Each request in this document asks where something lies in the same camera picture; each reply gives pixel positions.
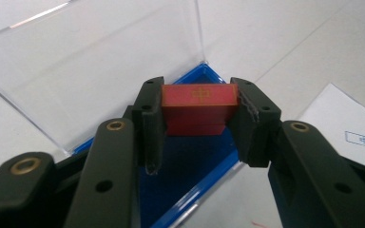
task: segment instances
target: blue symbol on paper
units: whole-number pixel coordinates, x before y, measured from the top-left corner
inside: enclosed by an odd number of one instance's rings
[[[345,139],[348,143],[354,143],[365,146],[365,136],[353,132],[345,131]]]

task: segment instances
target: block top face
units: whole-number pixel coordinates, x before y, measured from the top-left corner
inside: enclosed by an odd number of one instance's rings
[[[163,85],[162,106],[238,105],[237,84]]]

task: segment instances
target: sheet of paper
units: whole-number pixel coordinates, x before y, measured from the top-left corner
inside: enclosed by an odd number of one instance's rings
[[[329,84],[299,118],[314,125],[343,157],[365,165],[365,107]]]

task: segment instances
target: clear plastic lid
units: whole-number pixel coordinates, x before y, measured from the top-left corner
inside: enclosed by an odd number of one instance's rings
[[[0,95],[71,152],[145,79],[203,60],[195,0],[75,0],[0,31]]]

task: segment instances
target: red object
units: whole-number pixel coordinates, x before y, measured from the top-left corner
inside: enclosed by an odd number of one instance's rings
[[[220,135],[239,107],[236,84],[163,85],[169,136]]]

